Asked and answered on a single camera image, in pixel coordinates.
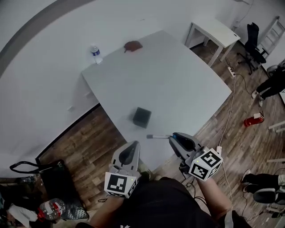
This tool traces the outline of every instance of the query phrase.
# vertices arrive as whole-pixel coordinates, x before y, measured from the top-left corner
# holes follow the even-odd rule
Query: black chair
[[[252,71],[256,71],[261,66],[261,64],[266,63],[263,55],[265,53],[268,55],[267,51],[264,49],[263,52],[260,53],[260,50],[257,48],[258,33],[259,28],[255,23],[248,24],[248,41],[244,46],[246,54],[243,56],[241,53],[238,53],[238,55],[241,55],[244,58],[244,61],[240,61],[238,64],[246,63],[250,69],[249,75],[252,74]],[[258,67],[253,66],[252,60],[258,63]]]

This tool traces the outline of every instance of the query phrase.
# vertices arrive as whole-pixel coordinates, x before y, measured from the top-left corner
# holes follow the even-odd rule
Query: ladder
[[[267,54],[265,59],[276,48],[281,38],[285,34],[285,27],[280,23],[279,19],[279,16],[274,18],[270,28],[258,42],[257,46],[264,50],[263,54]]]

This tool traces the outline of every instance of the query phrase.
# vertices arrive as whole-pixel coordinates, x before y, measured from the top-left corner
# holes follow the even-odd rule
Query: wooden floor
[[[211,52],[214,52],[215,49],[215,44],[209,42],[208,47],[198,46],[193,51],[205,62],[209,62],[212,57]],[[228,55],[228,59],[235,72],[245,77],[247,88],[249,92],[252,92],[267,79],[267,76],[261,69],[249,76],[247,66],[237,64],[241,60],[236,55],[237,52],[244,53],[240,44],[234,46]],[[212,68],[233,91],[234,80],[231,78],[226,64],[216,61]],[[240,178],[243,173],[250,168],[253,173],[274,174],[278,168],[282,167],[280,164],[266,163],[265,161],[285,157],[285,154],[282,153],[284,142],[282,133],[277,134],[267,129],[268,126],[285,119],[285,108],[279,95],[266,99],[263,107],[260,108],[257,99],[253,100],[246,91],[243,78],[239,75],[236,77],[235,87],[232,114],[221,146],[225,170],[231,186],[233,207],[241,215],[246,201],[243,198],[242,186],[240,185]],[[232,95],[195,135],[203,145],[216,148],[219,144],[228,119],[231,102]],[[259,111],[263,111],[265,121],[262,124],[244,127],[243,120]],[[101,206],[97,200],[105,196],[103,191],[104,174],[108,170],[112,154],[116,148],[124,143],[124,138],[105,111],[99,107],[58,140],[41,157],[40,161],[41,163],[49,163],[57,159],[65,160],[75,187],[87,210],[94,211]],[[156,172],[186,184],[189,180],[183,181],[178,166],[179,160],[173,156]],[[229,188],[222,168],[214,175],[214,179],[222,191],[229,196]],[[196,195],[201,195],[197,183],[195,186]],[[258,215],[264,210],[263,205],[253,202],[250,194],[246,193],[244,196],[248,200],[244,217],[250,219],[254,213]],[[198,203],[202,209],[207,211],[203,204]],[[271,215],[263,213],[251,220],[249,224],[252,227],[274,227],[278,220],[270,218],[266,222],[268,217]]]

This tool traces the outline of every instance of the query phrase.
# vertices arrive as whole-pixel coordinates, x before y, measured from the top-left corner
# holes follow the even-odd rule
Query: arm
[[[219,189],[216,182],[209,178],[207,181],[197,179],[199,187],[207,202],[211,216],[218,220],[232,208],[229,198]]]
[[[108,222],[110,222],[114,215],[114,212],[122,205],[123,201],[123,198],[109,196],[107,201],[91,218],[90,225],[96,228],[107,227]]]

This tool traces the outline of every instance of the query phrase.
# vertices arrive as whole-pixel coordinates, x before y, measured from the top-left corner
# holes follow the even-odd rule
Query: black box
[[[137,126],[147,128],[150,118],[151,118],[151,112],[149,110],[145,110],[138,107],[134,114],[133,122]]]

